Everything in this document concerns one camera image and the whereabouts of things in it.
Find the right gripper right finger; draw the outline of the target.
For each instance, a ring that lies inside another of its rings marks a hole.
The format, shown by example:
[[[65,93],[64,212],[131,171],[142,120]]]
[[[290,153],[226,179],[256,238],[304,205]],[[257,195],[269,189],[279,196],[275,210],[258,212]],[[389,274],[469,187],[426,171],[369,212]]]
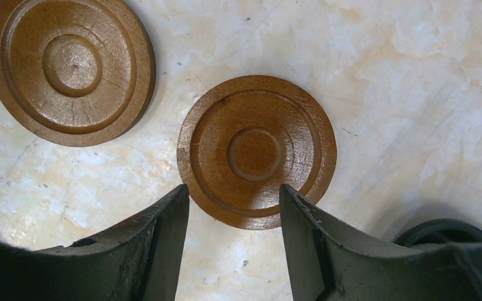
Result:
[[[287,184],[279,207],[294,300],[482,300],[482,243],[382,241]]]

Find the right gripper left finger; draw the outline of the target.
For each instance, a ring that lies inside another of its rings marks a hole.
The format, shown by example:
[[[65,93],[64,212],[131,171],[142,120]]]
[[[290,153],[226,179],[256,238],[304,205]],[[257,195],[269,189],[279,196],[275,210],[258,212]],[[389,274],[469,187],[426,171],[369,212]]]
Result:
[[[189,216],[182,184],[70,246],[0,242],[0,300],[174,300]]]

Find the brown ridged wooden coaster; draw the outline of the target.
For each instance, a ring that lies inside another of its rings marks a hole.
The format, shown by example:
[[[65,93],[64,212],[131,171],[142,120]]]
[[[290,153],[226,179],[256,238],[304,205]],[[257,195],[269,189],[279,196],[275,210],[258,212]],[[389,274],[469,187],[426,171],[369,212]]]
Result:
[[[193,201],[229,226],[280,226],[284,184],[317,203],[336,169],[329,117],[307,91],[287,80],[247,75],[207,91],[179,132],[177,164]]]
[[[125,1],[0,1],[0,101],[27,130],[72,147],[135,126],[156,59]]]

